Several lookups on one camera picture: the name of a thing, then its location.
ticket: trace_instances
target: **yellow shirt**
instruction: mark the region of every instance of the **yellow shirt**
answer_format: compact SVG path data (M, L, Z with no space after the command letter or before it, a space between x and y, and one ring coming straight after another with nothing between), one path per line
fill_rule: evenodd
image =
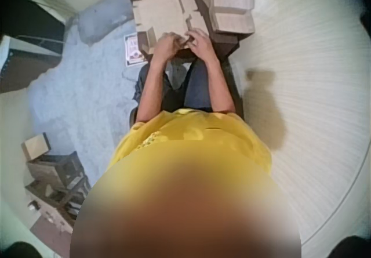
M204 140L228 147L253 161L266 173L271 171L267 146L236 114L206 113L192 109L162 111L148 123L136 123L121 140L108 169L130 153L155 143L171 140Z

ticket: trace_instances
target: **person's right hand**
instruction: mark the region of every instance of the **person's right hand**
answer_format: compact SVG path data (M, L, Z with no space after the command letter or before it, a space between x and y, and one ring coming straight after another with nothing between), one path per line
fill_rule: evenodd
M207 33L203 32L201 29L193 28L186 32L186 35L194 38L192 42L187 42L187 45L197 57L202 59L205 63L217 60L213 45Z

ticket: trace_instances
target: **printed design on yellow shirt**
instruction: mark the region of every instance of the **printed design on yellow shirt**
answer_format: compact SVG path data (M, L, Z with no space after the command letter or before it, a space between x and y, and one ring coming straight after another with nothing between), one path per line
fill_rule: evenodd
M140 143L136 148L135 150L139 150L139 149L142 149L146 146L149 146L151 145L154 141L155 141L155 138L157 136L159 136L160 132L157 131L157 132L152 132L150 136L148 136L142 143Z

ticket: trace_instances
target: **person's right arm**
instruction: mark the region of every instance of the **person's right arm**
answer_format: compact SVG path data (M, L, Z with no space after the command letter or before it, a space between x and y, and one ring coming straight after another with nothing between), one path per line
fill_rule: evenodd
M235 104L209 36L200 29L193 29L186 34L194 38L194 41L187 42L187 45L197 57L205 62L208 69L209 94L213 112L236 113Z

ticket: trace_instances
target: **person's left hand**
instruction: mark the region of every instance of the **person's left hand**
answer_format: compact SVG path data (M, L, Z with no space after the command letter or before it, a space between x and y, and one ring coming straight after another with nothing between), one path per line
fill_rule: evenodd
M152 62L165 64L182 48L182 40L180 35L173 32L164 33L156 43Z

